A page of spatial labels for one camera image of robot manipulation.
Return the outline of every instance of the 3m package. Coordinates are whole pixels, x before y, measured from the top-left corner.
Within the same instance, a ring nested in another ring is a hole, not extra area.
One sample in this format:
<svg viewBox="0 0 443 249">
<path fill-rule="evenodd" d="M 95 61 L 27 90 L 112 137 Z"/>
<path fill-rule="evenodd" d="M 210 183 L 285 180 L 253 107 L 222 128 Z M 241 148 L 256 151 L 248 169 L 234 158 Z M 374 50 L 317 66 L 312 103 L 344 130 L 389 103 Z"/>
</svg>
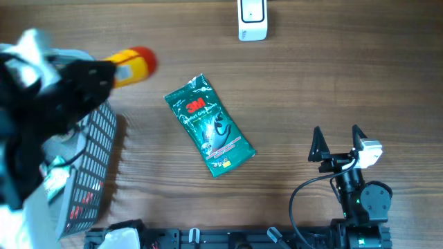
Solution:
<svg viewBox="0 0 443 249">
<path fill-rule="evenodd" d="M 214 177 L 235 169 L 255 155 L 254 148 L 203 75 L 165 96 L 165 100 L 194 140 Z"/>
</svg>

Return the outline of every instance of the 3m logo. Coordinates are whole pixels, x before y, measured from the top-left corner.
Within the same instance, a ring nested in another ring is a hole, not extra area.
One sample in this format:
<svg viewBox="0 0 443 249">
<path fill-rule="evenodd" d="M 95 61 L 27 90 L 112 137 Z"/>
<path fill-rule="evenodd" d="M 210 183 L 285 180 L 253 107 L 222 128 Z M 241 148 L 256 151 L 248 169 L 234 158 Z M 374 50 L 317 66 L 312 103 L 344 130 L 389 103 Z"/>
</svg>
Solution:
<svg viewBox="0 0 443 249">
<path fill-rule="evenodd" d="M 194 113 L 196 110 L 206 106 L 206 103 L 203 101 L 202 98 L 199 98 L 197 101 L 194 100 L 191 103 L 186 105 L 186 109 L 188 110 L 188 113 Z"/>
</svg>

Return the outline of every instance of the yellow and red object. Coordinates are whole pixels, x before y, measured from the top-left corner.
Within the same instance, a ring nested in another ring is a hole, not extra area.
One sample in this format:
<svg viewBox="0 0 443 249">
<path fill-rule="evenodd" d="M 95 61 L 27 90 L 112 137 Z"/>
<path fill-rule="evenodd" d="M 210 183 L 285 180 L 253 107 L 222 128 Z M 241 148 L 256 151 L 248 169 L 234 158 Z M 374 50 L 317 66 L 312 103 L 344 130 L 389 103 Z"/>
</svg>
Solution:
<svg viewBox="0 0 443 249">
<path fill-rule="evenodd" d="M 142 46 L 123 50 L 105 60 L 117 65 L 114 88 L 146 80 L 157 68 L 155 54 Z"/>
</svg>

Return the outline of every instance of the wooden surface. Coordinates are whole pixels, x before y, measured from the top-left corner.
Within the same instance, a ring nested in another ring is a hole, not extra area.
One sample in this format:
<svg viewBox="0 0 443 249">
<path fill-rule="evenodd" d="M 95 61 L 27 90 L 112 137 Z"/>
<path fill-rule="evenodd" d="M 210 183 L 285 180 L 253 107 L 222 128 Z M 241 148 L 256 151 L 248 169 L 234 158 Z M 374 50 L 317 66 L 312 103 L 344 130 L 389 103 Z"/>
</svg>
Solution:
<svg viewBox="0 0 443 249">
<path fill-rule="evenodd" d="M 293 189 L 320 125 L 334 153 L 358 124 L 383 143 L 367 181 L 392 187 L 395 248 L 439 248 L 443 233 L 443 3 L 270 1 L 266 40 L 237 39 L 236 3 L 0 8 L 0 40 L 33 26 L 54 46 L 97 58 L 144 45 L 159 71 L 113 92 L 114 157 L 97 226 L 142 218 L 152 228 L 289 225 Z M 204 73 L 257 155 L 213 179 L 163 96 Z M 300 225 L 342 216 L 329 183 L 296 197 Z M 82 237 L 63 240 L 81 248 Z"/>
</svg>

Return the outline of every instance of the wooden table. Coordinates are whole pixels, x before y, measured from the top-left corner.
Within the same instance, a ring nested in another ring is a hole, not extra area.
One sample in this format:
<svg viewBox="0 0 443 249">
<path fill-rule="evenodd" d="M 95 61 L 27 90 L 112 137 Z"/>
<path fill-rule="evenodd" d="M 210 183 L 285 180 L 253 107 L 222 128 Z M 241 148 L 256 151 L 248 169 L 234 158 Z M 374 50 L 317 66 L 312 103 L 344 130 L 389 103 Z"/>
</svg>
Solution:
<svg viewBox="0 0 443 249">
<path fill-rule="evenodd" d="M 441 1 L 270 1 L 267 39 L 239 42 L 235 2 L 10 6 L 0 7 L 0 40 L 39 27 L 55 47 L 97 58 L 135 45 L 156 51 L 157 74 L 110 98 L 119 130 L 97 226 L 137 218 L 151 228 L 290 225 L 293 189 L 320 176 L 307 162 L 314 127 L 338 153 L 349 151 L 358 124 L 383 143 L 364 176 L 394 191 L 394 246 L 439 248 L 442 10 Z M 257 149 L 218 179 L 163 99 L 199 73 Z M 342 217 L 327 181 L 299 193 L 294 214 L 300 225 Z"/>
</svg>

